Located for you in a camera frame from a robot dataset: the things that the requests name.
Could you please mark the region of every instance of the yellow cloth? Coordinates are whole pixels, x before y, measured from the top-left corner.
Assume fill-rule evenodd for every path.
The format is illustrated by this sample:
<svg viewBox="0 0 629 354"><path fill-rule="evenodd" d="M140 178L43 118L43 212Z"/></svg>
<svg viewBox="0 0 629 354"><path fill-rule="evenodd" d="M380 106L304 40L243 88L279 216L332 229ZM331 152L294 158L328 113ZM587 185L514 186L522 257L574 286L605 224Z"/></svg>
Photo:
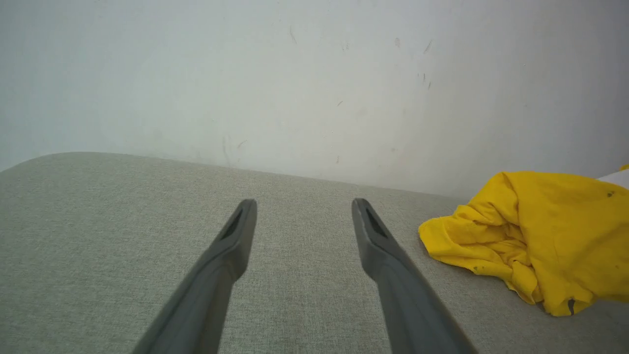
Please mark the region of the yellow cloth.
<svg viewBox="0 0 629 354"><path fill-rule="evenodd" d="M629 302L629 190L570 174L499 173L420 226L430 256L504 280L553 316Z"/></svg>

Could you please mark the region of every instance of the white wall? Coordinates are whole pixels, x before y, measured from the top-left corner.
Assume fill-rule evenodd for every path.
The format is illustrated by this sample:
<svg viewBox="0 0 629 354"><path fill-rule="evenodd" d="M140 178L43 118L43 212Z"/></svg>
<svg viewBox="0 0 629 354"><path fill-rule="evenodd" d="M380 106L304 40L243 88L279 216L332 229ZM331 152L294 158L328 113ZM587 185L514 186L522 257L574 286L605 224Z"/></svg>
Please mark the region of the white wall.
<svg viewBox="0 0 629 354"><path fill-rule="evenodd" d="M123 152L462 197L601 176L629 163L628 35L625 0L5 1L0 170Z"/></svg>

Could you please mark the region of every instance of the gray couch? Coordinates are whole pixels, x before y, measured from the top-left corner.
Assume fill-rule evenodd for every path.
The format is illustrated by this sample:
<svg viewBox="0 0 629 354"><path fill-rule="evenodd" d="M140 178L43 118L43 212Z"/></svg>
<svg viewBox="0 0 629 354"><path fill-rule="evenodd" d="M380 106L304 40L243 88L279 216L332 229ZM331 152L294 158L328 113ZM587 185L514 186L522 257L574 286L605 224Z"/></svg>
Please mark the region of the gray couch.
<svg viewBox="0 0 629 354"><path fill-rule="evenodd" d="M368 199L480 352L627 352L626 305L554 318L431 259L417 228L464 202L148 157L65 153L0 173L0 353L128 353L238 202L258 201L223 353L390 351L350 202Z"/></svg>

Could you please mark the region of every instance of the cloth fold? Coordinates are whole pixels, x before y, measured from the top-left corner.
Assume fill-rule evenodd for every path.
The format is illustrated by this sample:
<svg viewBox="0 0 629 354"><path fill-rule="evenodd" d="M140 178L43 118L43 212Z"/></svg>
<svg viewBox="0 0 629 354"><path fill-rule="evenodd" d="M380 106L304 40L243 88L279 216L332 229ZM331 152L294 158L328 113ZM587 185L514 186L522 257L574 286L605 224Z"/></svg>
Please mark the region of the cloth fold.
<svg viewBox="0 0 629 354"><path fill-rule="evenodd" d="M499 173L420 238L438 261L502 279L529 304L569 316L629 301L629 190L571 174Z"/></svg>

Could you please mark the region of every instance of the gray upholstery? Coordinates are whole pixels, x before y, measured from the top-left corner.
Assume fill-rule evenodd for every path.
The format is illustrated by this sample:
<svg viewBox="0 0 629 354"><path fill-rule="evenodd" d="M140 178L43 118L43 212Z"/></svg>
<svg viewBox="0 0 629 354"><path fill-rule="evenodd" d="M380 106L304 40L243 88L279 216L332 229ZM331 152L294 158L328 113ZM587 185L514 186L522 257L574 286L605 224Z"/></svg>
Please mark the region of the gray upholstery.
<svg viewBox="0 0 629 354"><path fill-rule="evenodd" d="M221 352L387 352L377 289L360 267L350 215L355 197L373 204L479 351L629 350L626 305L598 303L553 318L497 279L428 257L418 225L461 201L66 153L0 173L0 353L131 351L243 198L258 201L258 222Z"/></svg>

